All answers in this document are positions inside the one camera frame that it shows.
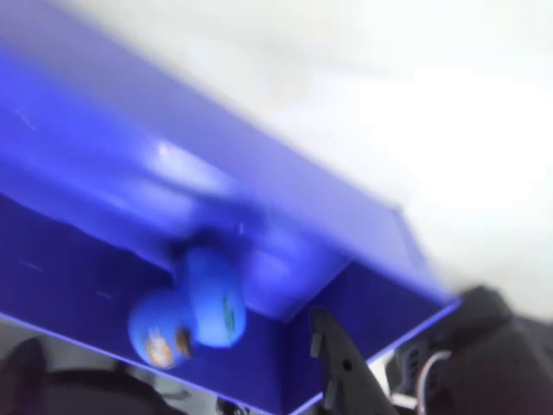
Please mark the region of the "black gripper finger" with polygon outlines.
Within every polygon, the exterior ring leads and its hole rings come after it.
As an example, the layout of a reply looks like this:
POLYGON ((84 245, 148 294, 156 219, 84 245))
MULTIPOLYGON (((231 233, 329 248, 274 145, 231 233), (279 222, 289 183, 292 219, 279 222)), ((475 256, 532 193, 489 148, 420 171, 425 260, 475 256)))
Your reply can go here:
POLYGON ((350 335, 326 309, 309 312, 311 356, 320 362, 323 398, 327 414, 392 413, 385 395, 350 335))

